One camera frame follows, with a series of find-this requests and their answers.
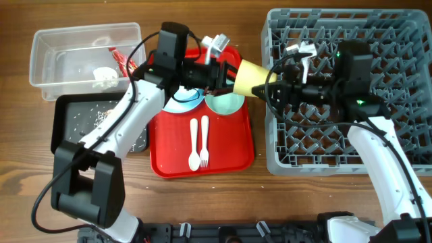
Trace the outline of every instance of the red plate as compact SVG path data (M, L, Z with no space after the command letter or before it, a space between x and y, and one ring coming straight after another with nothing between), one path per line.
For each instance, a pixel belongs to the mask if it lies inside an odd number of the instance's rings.
M203 62L206 50L202 50ZM187 50L187 57L196 57L198 49ZM228 61L238 68L241 57L233 47L226 47L218 61ZM188 164L191 153L190 120L198 120L198 153L201 151L201 117L209 116L209 166L191 171ZM248 105L228 116L217 115L205 101L195 109L171 114L161 111L148 126L150 136L150 160L153 171L160 177L181 178L212 173L241 171L254 160L254 145L250 131Z

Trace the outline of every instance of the transparent container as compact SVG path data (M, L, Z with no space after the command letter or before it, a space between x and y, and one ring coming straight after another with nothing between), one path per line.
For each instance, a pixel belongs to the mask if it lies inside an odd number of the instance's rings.
M103 24L39 30L34 34L30 56L30 83L42 89L42 98L54 101L61 95L126 90L128 78L123 77L109 47L129 55L141 41L137 23ZM145 61L144 46L133 60ZM118 78L96 80L93 71L111 68Z

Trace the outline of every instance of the wooden surface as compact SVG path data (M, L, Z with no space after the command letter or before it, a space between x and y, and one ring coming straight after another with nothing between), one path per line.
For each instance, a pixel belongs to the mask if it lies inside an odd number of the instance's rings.
M36 231L30 211L37 194L51 179L49 150L54 103L28 83L34 33L40 29L138 22L143 36L158 31L163 21L188 25L196 35L228 35L242 56L261 64L260 32L267 12L275 7L423 9L432 16L432 1L158 1L104 3L58 0L50 4L0 1L0 242L75 242L76 232L56 236ZM155 48L153 40L148 49ZM351 211L382 224L379 202L367 175L276 177L266 168L265 104L248 99L256 159L246 171L180 180L158 178L149 165L149 152L124 162L126 208L144 222L314 219L326 211ZM421 178L432 191L432 178ZM79 223L52 210L46 198L38 212L42 225L64 227Z

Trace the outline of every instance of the gray plastic rack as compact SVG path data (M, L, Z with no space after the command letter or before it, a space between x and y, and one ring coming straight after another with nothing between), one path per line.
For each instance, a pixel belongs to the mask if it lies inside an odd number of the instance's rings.
M272 9L261 32L262 65L271 68L287 46L308 41L317 57L310 72L330 76L338 43L360 40L373 52L371 92L383 97L414 171L432 176L432 32L427 14L401 9ZM285 117L302 124L325 122L329 107L302 104ZM265 118L267 168L279 176L366 173L337 126L302 129Z

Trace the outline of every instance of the yellow object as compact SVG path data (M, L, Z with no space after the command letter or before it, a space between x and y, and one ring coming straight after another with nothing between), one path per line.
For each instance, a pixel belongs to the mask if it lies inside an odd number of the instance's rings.
M256 97L252 94L252 87L264 84L268 74L269 70L243 59L234 82L234 93ZM272 74L269 82L276 81L276 78L277 75Z

